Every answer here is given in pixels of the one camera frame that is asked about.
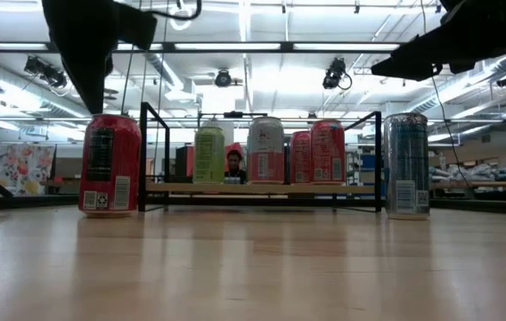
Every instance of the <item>person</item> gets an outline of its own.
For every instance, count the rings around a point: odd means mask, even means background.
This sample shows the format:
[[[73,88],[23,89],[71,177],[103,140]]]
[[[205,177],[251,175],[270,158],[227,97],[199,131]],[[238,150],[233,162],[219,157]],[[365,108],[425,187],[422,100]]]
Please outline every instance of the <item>person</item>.
[[[247,173],[245,170],[240,169],[242,159],[238,150],[231,150],[227,153],[227,167],[229,170],[225,172],[225,177],[239,177],[241,184],[245,184]]]

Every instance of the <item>barcode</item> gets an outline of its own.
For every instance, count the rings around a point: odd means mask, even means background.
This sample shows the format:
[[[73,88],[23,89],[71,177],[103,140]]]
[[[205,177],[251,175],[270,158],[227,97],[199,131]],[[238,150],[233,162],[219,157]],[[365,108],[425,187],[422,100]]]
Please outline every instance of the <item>barcode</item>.
[[[85,191],[83,197],[83,209],[85,210],[96,209],[96,191]]]
[[[114,184],[114,209],[128,210],[130,199],[130,177],[117,177]]]
[[[415,213],[414,181],[396,181],[396,210],[398,213]]]
[[[267,175],[267,155],[259,155],[259,177]]]
[[[332,159],[332,180],[342,180],[342,160]]]
[[[417,191],[417,206],[429,206],[429,192]]]

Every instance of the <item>wooden table surface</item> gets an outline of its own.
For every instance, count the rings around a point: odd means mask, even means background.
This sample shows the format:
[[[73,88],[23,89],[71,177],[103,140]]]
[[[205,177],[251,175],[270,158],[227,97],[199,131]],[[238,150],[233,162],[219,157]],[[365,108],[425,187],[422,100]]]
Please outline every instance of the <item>wooden table surface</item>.
[[[506,215],[0,212],[0,321],[506,321]]]

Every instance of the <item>shelf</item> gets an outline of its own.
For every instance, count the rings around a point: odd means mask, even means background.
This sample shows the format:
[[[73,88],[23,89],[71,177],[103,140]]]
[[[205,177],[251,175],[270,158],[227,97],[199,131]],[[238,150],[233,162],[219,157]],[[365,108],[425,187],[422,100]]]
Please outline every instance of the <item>shelf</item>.
[[[374,186],[342,185],[223,185],[223,184],[146,184],[147,192],[187,192],[187,193],[374,193]]]

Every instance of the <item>can label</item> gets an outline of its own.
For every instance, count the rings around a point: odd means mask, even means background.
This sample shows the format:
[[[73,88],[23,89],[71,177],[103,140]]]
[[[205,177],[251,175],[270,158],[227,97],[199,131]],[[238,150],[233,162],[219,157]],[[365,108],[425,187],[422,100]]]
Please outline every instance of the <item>can label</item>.
[[[86,180],[110,181],[112,173],[113,128],[93,128],[89,137]]]
[[[402,214],[415,214],[416,191],[414,181],[396,181],[396,212]]]
[[[260,128],[249,137],[250,182],[284,182],[282,128]]]
[[[345,147],[342,128],[313,128],[311,135],[315,182],[345,180]]]
[[[83,209],[96,210],[96,191],[85,191],[83,193]]]
[[[417,191],[416,198],[417,207],[429,206],[429,191]]]
[[[96,194],[96,209],[106,210],[109,208],[109,195],[105,192]]]
[[[114,184],[114,209],[128,210],[130,177],[117,176]]]
[[[194,182],[224,182],[224,136],[201,134],[195,137]]]
[[[312,164],[310,134],[293,136],[291,141],[291,183],[310,183]]]

